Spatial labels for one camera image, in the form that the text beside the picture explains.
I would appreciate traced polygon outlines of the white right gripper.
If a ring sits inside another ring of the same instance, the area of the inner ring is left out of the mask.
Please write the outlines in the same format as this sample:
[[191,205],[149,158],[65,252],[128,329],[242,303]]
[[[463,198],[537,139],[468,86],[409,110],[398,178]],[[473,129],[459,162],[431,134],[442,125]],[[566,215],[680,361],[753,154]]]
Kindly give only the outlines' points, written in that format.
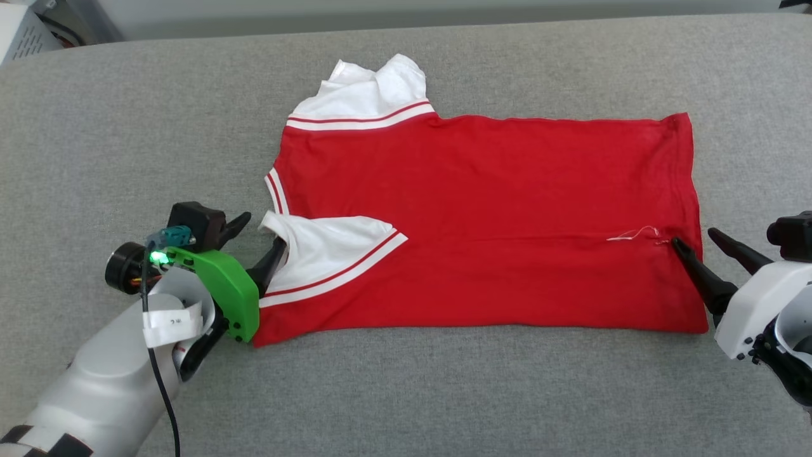
[[810,263],[780,261],[761,254],[718,228],[708,236],[723,254],[733,258],[750,275],[740,289],[711,272],[696,251],[681,238],[672,238],[672,247],[711,315],[723,315],[714,340],[729,359],[749,351],[755,339],[809,286]]

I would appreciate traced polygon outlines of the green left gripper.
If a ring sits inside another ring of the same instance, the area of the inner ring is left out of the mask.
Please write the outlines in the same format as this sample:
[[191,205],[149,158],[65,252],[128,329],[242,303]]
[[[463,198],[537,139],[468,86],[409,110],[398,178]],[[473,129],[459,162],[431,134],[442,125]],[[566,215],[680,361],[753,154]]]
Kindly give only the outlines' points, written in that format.
[[[221,245],[236,238],[251,221],[244,212],[221,229]],[[188,246],[149,251],[136,242],[119,246],[107,260],[105,282],[127,295],[141,292],[175,295],[184,307],[200,304],[206,329],[218,318],[235,341],[252,341],[260,324],[259,298],[267,294],[278,269],[284,266],[287,242],[279,236],[253,267],[247,270],[227,253],[194,252]]]

